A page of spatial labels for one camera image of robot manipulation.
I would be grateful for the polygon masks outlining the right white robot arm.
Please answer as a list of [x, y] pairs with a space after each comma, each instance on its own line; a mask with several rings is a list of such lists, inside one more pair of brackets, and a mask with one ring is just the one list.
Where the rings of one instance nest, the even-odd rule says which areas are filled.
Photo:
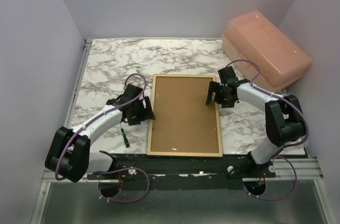
[[253, 80], [240, 80], [230, 65], [218, 75], [219, 82], [209, 82], [207, 105], [215, 102], [222, 108], [233, 108], [242, 100], [265, 113], [266, 138], [246, 155], [243, 164], [229, 171], [231, 175], [257, 177], [285, 148], [303, 144], [308, 138], [309, 126], [296, 96], [275, 94]]

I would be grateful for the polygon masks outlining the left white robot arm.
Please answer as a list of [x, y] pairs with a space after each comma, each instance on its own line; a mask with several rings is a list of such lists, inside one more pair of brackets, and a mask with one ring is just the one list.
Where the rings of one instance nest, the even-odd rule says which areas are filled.
[[118, 166], [113, 157], [105, 151], [91, 152], [92, 144], [122, 122], [132, 126], [155, 119], [149, 97], [124, 104], [117, 99], [110, 99], [84, 123], [73, 128], [62, 126], [56, 131], [45, 167], [55, 173], [56, 180], [67, 179], [74, 183], [89, 173], [101, 173], [107, 179], [114, 178]]

